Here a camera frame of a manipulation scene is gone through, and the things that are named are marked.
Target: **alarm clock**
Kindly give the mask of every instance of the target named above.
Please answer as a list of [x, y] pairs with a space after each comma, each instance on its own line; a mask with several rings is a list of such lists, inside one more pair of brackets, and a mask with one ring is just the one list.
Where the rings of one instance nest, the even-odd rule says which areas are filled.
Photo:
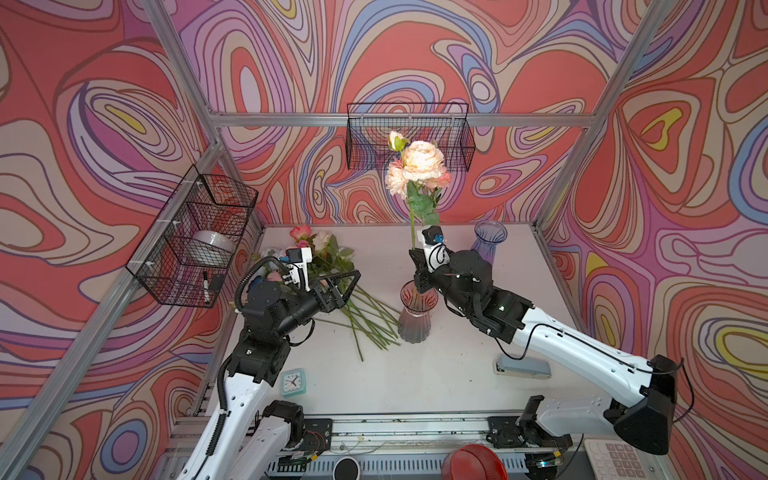
[[306, 393], [306, 375], [304, 369], [295, 369], [285, 372], [280, 382], [284, 397]]

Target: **glass vase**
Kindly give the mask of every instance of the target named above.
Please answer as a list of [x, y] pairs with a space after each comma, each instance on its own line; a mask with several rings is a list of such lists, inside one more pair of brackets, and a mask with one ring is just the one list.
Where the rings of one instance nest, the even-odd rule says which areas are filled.
[[413, 280], [400, 290], [403, 309], [397, 321], [397, 333], [408, 343], [423, 342], [432, 328], [431, 311], [437, 305], [437, 290], [416, 291]]
[[472, 249], [480, 253], [483, 260], [493, 265], [496, 245], [507, 240], [507, 229], [493, 220], [483, 220], [475, 225], [475, 244]]

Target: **red container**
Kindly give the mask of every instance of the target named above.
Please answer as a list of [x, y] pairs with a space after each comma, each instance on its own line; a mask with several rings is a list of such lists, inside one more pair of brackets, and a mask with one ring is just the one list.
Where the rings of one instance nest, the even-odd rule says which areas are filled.
[[501, 459], [483, 445], [467, 445], [445, 457], [443, 480], [508, 480]]

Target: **colorful backdrop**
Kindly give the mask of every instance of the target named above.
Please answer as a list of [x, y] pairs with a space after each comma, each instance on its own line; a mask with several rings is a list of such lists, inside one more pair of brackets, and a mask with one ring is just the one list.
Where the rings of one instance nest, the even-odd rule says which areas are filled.
[[678, 2], [545, 231], [591, 335], [685, 358], [682, 478], [768, 478], [766, 73], [765, 2]]
[[[635, 0], [167, 2], [211, 107], [346, 112], [463, 100], [482, 113], [591, 112], [645, 13]], [[268, 223], [402, 222], [382, 174], [349, 172], [339, 128], [223, 129]], [[477, 128], [442, 220], [535, 218], [578, 132]]]
[[[0, 2], [0, 442], [206, 146], [141, 2]], [[225, 310], [139, 292], [25, 478], [147, 478]]]

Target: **wire basket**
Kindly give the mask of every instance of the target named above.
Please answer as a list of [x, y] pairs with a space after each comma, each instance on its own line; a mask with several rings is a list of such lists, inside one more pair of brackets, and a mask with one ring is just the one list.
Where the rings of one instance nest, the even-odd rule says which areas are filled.
[[[211, 308], [257, 196], [227, 176], [198, 174], [159, 241], [137, 269], [128, 270], [162, 305]], [[218, 245], [200, 239], [206, 232], [216, 234]]]
[[411, 142], [437, 144], [449, 171], [468, 171], [475, 139], [465, 102], [359, 102], [346, 106], [346, 166], [350, 170], [386, 170], [399, 153], [389, 148], [389, 132]]

